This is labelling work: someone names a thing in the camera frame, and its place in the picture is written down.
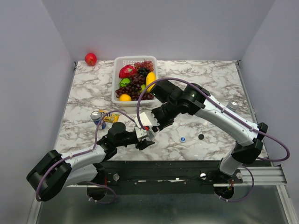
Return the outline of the white plastic fruit basket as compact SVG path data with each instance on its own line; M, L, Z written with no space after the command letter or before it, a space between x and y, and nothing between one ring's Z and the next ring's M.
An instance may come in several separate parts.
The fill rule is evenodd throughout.
M112 101L121 106L135 107L141 92L158 79L154 56L121 56L114 60Z

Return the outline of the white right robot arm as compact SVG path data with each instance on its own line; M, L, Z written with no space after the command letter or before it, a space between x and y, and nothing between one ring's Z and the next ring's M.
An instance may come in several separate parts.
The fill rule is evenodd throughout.
M150 112L137 112L135 121L139 128L149 126L153 132L161 131L172 125L179 114L187 113L214 124L235 139L235 147L220 161L215 171L217 181L227 182L241 165L253 163L260 155L268 126L240 117L201 86L188 84L182 90L167 78L161 78L150 93L162 105Z

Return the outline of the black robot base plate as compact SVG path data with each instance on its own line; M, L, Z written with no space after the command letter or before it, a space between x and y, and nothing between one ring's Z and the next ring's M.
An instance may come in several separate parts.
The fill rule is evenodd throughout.
M219 161L105 161L93 164L91 182L105 184L118 195L213 194L230 184L244 183L238 168L232 177L218 171Z

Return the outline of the red dragon fruit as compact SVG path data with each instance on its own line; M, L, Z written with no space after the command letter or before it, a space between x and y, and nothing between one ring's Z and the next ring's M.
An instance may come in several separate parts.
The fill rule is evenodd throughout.
M120 79L128 78L129 76L135 75L135 74L137 74L136 67L133 65L126 65L120 69L119 78Z

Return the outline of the yellow M&M candy bag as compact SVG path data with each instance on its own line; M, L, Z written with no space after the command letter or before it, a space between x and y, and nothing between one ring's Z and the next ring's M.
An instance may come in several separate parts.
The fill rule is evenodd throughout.
M99 109L100 116L103 117L105 114L106 116L103 118L103 121L106 123L116 123L119 120L119 114L118 113L108 113L108 111Z

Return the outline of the yellow mango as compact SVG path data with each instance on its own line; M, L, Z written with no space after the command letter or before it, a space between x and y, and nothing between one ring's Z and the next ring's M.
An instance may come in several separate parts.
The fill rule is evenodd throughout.
M150 72L146 76L145 87L147 87L146 92L150 93L151 89L154 87L155 84L151 84L156 80L156 75L154 72Z

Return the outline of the black bottle cap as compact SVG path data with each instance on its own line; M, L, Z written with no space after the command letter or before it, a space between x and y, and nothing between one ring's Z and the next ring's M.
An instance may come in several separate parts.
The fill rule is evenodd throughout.
M200 134L200 135L198 136L198 138L199 138L200 140L202 140L202 139L204 139L204 135L203 135L203 134Z

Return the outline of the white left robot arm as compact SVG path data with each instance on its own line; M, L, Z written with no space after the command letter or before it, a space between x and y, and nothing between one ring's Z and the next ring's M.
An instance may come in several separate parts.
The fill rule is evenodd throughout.
M107 134L95 145L76 153L61 154L57 150L49 151L28 173L26 179L36 192L37 201L48 201L55 197L64 186L78 182L91 181L99 184L103 181L103 172L95 164L111 159L117 154L118 147L134 145L144 150L154 144L157 128L138 126L129 132L122 122L112 124Z

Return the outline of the dark grape bunch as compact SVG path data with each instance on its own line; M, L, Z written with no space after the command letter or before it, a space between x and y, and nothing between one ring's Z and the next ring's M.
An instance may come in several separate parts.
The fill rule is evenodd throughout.
M140 76L146 77L151 71L147 68L139 68L137 72Z

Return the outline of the red bull can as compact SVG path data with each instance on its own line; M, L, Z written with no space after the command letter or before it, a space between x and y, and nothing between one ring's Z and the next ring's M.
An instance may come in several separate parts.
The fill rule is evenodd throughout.
M98 124L99 125L99 130L103 130L106 128L106 123L104 120L102 120L100 122L100 118L101 118L101 113L99 111L93 111L90 115L91 117L91 120L94 122L94 124L97 126Z

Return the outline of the red apple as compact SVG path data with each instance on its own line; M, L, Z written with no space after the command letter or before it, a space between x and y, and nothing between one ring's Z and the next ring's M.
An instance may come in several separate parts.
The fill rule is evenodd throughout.
M94 66L97 63L97 57L94 53L88 53L85 56L85 63L88 66Z

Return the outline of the silver blue drink can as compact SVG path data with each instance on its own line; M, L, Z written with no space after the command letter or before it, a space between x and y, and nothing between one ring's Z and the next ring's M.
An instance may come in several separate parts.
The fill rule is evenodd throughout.
M234 101L230 101L227 105L227 108L235 112L239 108L239 105Z

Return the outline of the red grape bunch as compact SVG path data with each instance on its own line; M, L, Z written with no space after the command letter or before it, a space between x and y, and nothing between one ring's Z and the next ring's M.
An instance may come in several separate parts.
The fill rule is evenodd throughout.
M135 66L137 70L139 68L147 68L151 72L154 72L154 64L152 61L144 60L142 62L136 62L131 65ZM131 97L132 101L137 101L140 97L140 94L146 88L145 87L146 77L140 76L137 73L135 75L129 76L128 78L131 80L131 83L128 84L126 87L119 86L119 82L122 80L119 78L120 80L117 82L116 90L115 90L116 98L119 100L120 95L128 94ZM154 99L154 95L152 95L151 93L145 92L144 95L142 96L142 100L153 100L153 99Z

